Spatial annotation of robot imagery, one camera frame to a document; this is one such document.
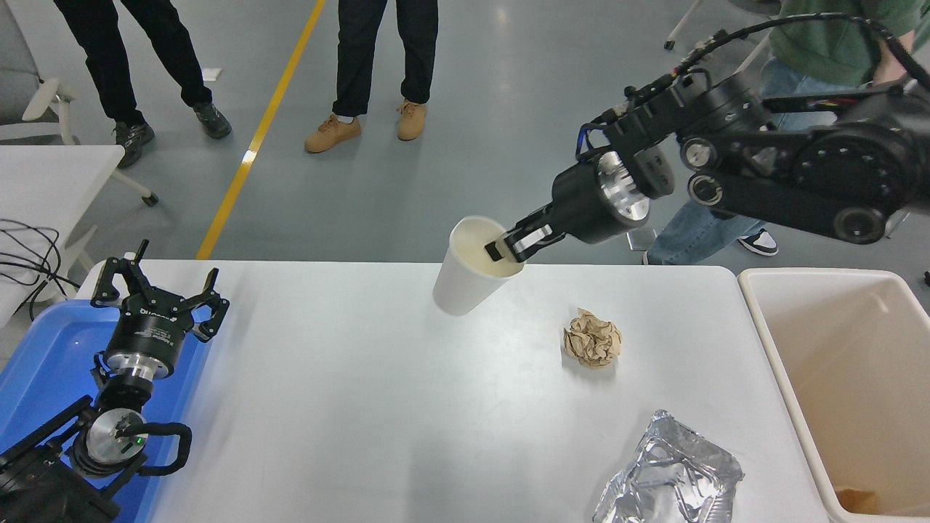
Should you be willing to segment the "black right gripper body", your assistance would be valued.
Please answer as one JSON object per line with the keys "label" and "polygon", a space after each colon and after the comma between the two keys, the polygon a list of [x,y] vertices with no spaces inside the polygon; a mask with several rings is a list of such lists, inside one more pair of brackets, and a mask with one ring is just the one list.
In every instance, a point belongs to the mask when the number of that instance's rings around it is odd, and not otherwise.
{"label": "black right gripper body", "polygon": [[598,244],[632,229],[608,201],[593,163],[576,163],[559,174],[551,188],[551,227],[588,244]]}

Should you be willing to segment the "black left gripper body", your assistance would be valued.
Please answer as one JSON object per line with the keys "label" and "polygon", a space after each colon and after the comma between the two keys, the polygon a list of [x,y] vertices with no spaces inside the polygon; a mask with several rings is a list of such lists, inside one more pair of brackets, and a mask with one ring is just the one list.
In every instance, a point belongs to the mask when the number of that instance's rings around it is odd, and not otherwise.
{"label": "black left gripper body", "polygon": [[193,328],[192,311],[179,310],[173,315],[171,307],[152,310],[123,304],[120,312],[103,353],[107,364],[134,354],[152,357],[162,364],[177,363],[185,337]]}

